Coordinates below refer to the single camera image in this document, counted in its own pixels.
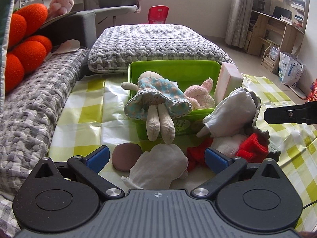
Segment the red and white plush toy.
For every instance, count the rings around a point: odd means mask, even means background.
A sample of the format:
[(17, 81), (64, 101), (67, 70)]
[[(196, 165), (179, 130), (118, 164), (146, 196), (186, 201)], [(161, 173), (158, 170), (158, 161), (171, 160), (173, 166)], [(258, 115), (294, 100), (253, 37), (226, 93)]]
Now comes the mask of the red and white plush toy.
[(186, 149), (189, 160), (187, 171), (198, 165), (206, 167), (205, 151), (208, 148), (216, 149), (229, 158), (240, 156), (249, 163), (261, 163), (269, 153), (268, 143), (256, 133), (249, 137), (236, 134), (232, 137), (206, 138), (200, 145)]

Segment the brown round cushion pad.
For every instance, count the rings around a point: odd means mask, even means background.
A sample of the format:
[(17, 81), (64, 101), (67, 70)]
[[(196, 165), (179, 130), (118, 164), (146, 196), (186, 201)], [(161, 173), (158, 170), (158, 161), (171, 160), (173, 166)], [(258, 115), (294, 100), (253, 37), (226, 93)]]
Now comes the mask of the brown round cushion pad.
[(112, 165), (119, 171), (129, 172), (141, 154), (141, 147), (135, 143), (116, 145), (111, 157)]

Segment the white cloth mitten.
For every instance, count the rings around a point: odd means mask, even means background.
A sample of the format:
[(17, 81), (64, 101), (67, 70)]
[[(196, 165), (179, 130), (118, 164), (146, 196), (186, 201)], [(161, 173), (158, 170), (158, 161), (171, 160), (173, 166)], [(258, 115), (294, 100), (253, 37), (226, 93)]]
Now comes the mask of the white cloth mitten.
[(173, 180), (188, 176), (188, 158), (175, 144), (158, 144), (144, 152), (121, 180), (130, 189), (167, 190)]
[(256, 105), (251, 93), (242, 87), (237, 88), (202, 120), (204, 127), (197, 137), (208, 134), (213, 138), (234, 136), (253, 120), (255, 113)]

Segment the red printed bag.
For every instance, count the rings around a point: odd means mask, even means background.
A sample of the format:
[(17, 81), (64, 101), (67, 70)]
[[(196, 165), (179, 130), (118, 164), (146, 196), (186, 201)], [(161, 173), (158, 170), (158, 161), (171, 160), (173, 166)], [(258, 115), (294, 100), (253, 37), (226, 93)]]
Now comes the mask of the red printed bag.
[(310, 86), (310, 93), (307, 97), (307, 102), (316, 102), (317, 101), (317, 79)]

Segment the white printed shopping bag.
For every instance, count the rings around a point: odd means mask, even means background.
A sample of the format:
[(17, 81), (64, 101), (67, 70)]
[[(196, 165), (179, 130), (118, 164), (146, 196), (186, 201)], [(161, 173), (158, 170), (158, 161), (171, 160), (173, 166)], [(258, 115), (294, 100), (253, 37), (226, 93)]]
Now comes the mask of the white printed shopping bag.
[(306, 65), (294, 55), (280, 52), (278, 76), (282, 84), (295, 88)]

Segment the green checked plastic tablecloth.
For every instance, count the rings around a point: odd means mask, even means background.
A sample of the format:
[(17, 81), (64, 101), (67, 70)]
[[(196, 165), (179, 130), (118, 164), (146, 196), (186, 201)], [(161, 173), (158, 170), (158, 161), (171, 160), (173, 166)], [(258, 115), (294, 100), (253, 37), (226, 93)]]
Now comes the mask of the green checked plastic tablecloth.
[[(114, 149), (126, 142), (144, 151), (152, 143), (137, 136), (136, 125), (123, 112), (128, 92), (121, 88), (123, 76), (94, 75), (78, 81), (65, 104), (49, 149), (52, 160), (66, 161), (87, 155), (100, 145)], [(298, 231), (316, 230), (316, 129), (306, 124), (267, 124), (262, 115), (256, 125), (268, 130), (281, 150), (279, 166), (299, 193), (305, 209)]]

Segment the pink plush bunny in box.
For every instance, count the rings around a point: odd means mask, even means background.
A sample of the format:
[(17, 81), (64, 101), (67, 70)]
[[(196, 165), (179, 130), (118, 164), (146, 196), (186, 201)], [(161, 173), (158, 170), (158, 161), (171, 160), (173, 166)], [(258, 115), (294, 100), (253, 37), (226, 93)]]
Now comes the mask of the pink plush bunny in box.
[(184, 95), (191, 102), (193, 110), (214, 108), (215, 101), (210, 95), (213, 88), (213, 80), (206, 79), (202, 85), (192, 85), (184, 91)]

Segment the white pink sponge block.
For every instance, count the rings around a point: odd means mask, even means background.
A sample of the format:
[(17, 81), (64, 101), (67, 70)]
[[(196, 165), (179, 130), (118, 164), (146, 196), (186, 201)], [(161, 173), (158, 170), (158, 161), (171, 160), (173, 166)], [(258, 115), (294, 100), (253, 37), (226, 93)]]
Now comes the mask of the white pink sponge block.
[(236, 65), (223, 62), (214, 92), (215, 104), (218, 105), (233, 90), (242, 86), (243, 77)]

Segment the grey quilted sofa cover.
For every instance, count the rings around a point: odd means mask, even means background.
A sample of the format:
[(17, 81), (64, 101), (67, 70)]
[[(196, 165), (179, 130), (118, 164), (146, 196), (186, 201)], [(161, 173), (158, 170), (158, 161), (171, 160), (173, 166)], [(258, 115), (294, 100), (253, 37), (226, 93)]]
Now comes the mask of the grey quilted sofa cover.
[(55, 127), (79, 79), (88, 54), (54, 55), (5, 97), (1, 119), (1, 235), (13, 237), (20, 228), (13, 198), (40, 158), (46, 156)]

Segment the wooden desk shelf unit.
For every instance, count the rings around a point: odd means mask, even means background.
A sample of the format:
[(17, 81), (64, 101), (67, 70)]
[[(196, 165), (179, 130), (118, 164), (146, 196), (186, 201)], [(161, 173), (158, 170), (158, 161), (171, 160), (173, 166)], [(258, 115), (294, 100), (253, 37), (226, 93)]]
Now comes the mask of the wooden desk shelf unit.
[(277, 73), (279, 56), (268, 58), (269, 50), (298, 54), (309, 12), (310, 0), (258, 0), (252, 10), (244, 50), (262, 57), (262, 64)]

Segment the rag doll in blue dress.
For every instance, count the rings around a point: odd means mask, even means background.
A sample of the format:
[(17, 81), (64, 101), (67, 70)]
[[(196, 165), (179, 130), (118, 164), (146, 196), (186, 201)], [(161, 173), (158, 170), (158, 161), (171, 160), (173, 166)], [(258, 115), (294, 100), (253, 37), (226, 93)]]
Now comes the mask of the rag doll in blue dress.
[(192, 105), (187, 96), (172, 81), (153, 71), (143, 72), (137, 84), (124, 82), (121, 87), (136, 94), (124, 106), (131, 119), (144, 120), (149, 141), (159, 135), (170, 145), (176, 135), (173, 119), (188, 115)]

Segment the green plastic storage box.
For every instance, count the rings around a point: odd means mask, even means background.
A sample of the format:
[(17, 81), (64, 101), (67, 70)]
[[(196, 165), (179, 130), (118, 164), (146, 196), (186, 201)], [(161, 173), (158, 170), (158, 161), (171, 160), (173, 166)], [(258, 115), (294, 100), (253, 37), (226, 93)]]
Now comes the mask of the green plastic storage box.
[[(145, 71), (154, 71), (165, 79), (176, 82), (178, 88), (185, 91), (189, 86), (201, 85), (206, 79), (213, 80), (211, 94), (221, 70), (221, 64), (209, 60), (155, 60), (135, 61), (128, 66), (128, 81), (137, 84), (137, 79)], [(214, 109), (204, 108), (193, 110), (185, 117), (174, 118), (176, 135), (190, 135), (198, 133), (202, 127), (202, 120)]]

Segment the beige curtain right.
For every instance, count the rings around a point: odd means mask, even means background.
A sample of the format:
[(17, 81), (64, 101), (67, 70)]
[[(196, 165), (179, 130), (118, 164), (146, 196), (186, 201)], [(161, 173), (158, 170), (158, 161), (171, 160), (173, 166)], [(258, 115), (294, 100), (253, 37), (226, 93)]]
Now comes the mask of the beige curtain right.
[(225, 36), (226, 44), (244, 47), (254, 6), (255, 0), (232, 0)]

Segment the white paper scrap on sofa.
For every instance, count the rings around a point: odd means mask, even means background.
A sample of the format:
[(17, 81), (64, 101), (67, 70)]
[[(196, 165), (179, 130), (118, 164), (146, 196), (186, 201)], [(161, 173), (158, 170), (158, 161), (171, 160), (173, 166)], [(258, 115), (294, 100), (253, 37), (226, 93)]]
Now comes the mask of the white paper scrap on sofa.
[(78, 40), (70, 39), (62, 43), (59, 48), (54, 51), (52, 54), (64, 54), (75, 52), (81, 47), (81, 44)]

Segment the grey quilted ottoman cushion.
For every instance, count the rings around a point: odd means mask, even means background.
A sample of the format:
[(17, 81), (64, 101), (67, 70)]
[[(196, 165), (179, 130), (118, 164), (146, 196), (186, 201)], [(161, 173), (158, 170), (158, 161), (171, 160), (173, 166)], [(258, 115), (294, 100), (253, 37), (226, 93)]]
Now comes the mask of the grey quilted ottoman cushion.
[(219, 46), (191, 28), (175, 24), (109, 27), (88, 54), (88, 68), (97, 74), (126, 73), (130, 63), (153, 60), (232, 62)]

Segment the orange carrot plush pillow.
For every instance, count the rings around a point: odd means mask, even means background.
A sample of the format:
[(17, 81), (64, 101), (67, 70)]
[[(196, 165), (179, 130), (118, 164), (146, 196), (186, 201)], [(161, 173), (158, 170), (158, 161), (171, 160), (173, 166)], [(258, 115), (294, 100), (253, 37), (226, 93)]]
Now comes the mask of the orange carrot plush pillow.
[(48, 9), (43, 4), (27, 5), (12, 14), (5, 68), (6, 93), (37, 70), (51, 52), (53, 45), (49, 38), (36, 35), (47, 16)]

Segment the pink plush octopus toy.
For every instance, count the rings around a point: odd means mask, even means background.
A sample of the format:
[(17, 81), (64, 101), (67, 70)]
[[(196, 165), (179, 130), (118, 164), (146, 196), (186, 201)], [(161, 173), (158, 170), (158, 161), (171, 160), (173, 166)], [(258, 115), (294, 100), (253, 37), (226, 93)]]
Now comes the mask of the pink plush octopus toy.
[(74, 0), (51, 0), (48, 9), (48, 17), (54, 18), (67, 14), (74, 6)]

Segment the red plastic kids chair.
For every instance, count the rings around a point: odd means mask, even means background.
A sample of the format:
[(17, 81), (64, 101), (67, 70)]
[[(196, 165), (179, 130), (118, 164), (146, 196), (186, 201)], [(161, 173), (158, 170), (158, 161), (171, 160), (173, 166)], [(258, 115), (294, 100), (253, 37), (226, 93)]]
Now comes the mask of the red plastic kids chair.
[(165, 5), (155, 5), (149, 8), (148, 24), (165, 24), (168, 17), (169, 7)]

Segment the teal patterned throw pillow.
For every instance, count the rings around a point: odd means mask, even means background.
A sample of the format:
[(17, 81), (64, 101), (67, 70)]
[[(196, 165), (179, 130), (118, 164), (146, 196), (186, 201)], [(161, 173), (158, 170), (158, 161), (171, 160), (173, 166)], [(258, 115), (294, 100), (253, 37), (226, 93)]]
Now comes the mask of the teal patterned throw pillow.
[(1, 116), (4, 111), (5, 100), (5, 68), (7, 61), (7, 50), (9, 44), (9, 31), (13, 13), (14, 0), (1, 0)]

